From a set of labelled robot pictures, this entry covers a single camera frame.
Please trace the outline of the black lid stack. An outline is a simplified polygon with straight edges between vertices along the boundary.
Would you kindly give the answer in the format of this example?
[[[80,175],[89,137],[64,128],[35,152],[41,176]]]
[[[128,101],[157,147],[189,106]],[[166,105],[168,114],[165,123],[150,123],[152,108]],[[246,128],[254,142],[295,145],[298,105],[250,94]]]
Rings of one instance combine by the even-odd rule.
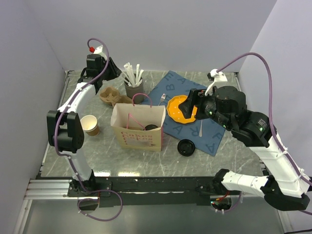
[[[189,139],[182,139],[177,145],[177,151],[182,156],[189,157],[195,151],[195,144]]]

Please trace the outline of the black coffee cup lid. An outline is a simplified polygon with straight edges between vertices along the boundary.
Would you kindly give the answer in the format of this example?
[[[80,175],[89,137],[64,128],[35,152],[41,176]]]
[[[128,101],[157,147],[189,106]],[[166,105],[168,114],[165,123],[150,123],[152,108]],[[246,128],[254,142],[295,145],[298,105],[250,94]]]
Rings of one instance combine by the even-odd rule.
[[[150,130],[153,130],[153,129],[156,129],[158,128],[158,126],[154,125],[154,124],[149,124],[145,127],[145,131],[150,131]]]

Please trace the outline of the pink kraft paper bag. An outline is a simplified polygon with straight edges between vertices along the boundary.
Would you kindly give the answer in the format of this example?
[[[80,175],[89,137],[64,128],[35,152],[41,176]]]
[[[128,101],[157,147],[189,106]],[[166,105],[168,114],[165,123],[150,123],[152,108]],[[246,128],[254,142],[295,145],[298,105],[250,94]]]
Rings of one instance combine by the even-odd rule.
[[[164,106],[117,103],[111,116],[111,127],[122,148],[160,152],[163,142]]]

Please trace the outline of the brown paper cups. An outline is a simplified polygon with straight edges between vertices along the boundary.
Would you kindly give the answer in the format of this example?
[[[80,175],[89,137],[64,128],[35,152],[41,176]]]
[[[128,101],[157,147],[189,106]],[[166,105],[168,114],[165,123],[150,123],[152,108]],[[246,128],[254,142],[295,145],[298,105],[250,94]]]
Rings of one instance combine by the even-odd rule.
[[[96,136],[100,133],[98,120],[93,115],[86,115],[80,120],[83,131],[89,136]]]

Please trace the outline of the brown pulp cup carrier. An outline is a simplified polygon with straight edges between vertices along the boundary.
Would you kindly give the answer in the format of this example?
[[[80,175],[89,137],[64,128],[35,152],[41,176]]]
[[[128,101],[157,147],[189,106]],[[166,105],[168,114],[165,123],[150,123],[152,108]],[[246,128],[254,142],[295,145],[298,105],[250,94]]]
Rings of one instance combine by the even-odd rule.
[[[145,131],[144,127],[131,127],[131,126],[127,126],[126,129],[130,129],[130,130],[137,130],[137,131]]]

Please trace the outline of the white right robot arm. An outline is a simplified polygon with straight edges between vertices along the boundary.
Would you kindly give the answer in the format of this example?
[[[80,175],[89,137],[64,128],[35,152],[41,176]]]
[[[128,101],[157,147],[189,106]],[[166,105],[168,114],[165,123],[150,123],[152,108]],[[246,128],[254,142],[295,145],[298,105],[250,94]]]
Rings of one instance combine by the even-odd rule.
[[[304,211],[312,190],[309,176],[304,174],[282,146],[277,130],[270,126],[269,118],[260,112],[247,109],[246,96],[233,86],[213,87],[206,95],[203,90],[191,89],[186,100],[179,104],[186,119],[196,108],[196,119],[211,119],[253,151],[263,162],[269,174],[264,176],[242,175],[220,169],[207,190],[213,194],[240,191],[265,199],[281,211]]]

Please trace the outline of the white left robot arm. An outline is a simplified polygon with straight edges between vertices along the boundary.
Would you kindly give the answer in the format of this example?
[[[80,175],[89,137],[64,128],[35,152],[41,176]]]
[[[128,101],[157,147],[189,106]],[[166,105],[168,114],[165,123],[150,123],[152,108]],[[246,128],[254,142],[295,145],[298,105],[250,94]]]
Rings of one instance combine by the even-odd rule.
[[[50,146],[70,165],[73,178],[71,188],[91,196],[97,192],[97,184],[82,149],[84,131],[79,114],[98,93],[103,81],[118,78],[121,70],[110,56],[103,57],[100,54],[88,55],[86,64],[69,99],[56,111],[48,112],[47,130]]]

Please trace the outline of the orange dotted plate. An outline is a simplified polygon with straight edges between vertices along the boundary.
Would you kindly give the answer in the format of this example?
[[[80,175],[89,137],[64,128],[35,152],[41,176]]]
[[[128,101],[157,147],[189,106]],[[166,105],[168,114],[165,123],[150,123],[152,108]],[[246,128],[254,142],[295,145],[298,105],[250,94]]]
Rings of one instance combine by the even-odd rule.
[[[178,108],[179,104],[184,102],[186,100],[187,96],[186,95],[179,95],[179,96],[174,96],[172,99],[168,101],[166,110],[169,115],[169,117],[174,120],[177,123],[181,124],[189,124],[193,123],[196,121],[195,115],[197,113],[197,107],[193,108],[191,118],[186,119],[182,111]]]

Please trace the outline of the silver fork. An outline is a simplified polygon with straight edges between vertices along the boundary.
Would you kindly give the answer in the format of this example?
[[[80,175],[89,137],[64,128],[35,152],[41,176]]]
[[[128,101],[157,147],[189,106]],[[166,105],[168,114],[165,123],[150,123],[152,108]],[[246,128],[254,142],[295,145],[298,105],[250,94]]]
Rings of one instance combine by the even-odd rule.
[[[166,94],[163,94],[160,98],[159,105],[164,102],[165,98],[166,98]]]

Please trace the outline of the silver spoon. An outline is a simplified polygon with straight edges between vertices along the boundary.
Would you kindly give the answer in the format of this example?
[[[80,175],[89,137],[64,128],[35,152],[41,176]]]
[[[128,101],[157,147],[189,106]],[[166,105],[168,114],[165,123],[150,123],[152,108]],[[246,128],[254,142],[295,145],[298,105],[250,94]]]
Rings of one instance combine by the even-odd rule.
[[[202,137],[202,125],[203,125],[203,120],[200,121],[200,128],[199,128],[199,133],[198,133],[199,137]]]

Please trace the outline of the blue letter-print cloth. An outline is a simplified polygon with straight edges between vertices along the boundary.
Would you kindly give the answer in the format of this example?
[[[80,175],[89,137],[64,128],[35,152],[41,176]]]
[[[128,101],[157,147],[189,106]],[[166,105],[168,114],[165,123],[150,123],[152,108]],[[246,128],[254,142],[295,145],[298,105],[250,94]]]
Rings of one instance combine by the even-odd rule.
[[[178,95],[188,95],[190,89],[193,88],[206,89],[201,84],[190,81],[173,71],[169,71],[148,96],[151,98],[153,105],[158,105],[161,96],[166,94],[166,99],[162,103],[162,105],[166,106],[171,98]],[[195,144],[197,149],[215,156],[224,136],[225,129],[211,119],[203,120],[202,137],[198,136],[199,128],[199,120],[189,124],[180,124],[172,120],[168,115],[166,115],[163,124],[164,133],[179,140],[189,139]]]

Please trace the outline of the grey utensil holder cup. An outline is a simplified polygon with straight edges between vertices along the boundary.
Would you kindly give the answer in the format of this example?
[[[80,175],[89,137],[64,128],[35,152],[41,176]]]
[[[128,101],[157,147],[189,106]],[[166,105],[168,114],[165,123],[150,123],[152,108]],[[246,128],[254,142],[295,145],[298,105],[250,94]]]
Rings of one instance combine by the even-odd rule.
[[[126,90],[126,95],[127,97],[129,97],[130,99],[133,98],[134,95],[138,94],[138,93],[144,93],[144,84],[143,84],[143,80],[140,80],[139,86],[137,87],[132,87],[129,80],[127,78],[124,79],[124,86],[125,86],[125,90]],[[143,95],[137,95],[134,98],[134,103],[135,104],[140,104],[144,101],[145,97]]]

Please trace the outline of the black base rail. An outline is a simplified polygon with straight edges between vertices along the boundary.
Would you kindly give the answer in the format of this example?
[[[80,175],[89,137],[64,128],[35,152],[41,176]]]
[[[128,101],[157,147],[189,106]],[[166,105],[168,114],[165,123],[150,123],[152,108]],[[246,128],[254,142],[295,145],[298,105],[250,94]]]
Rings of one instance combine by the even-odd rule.
[[[31,180],[25,199],[95,199],[99,206],[196,204],[209,206],[212,198],[238,195],[214,189],[211,176],[199,177],[97,177],[96,188],[82,192],[71,179]]]

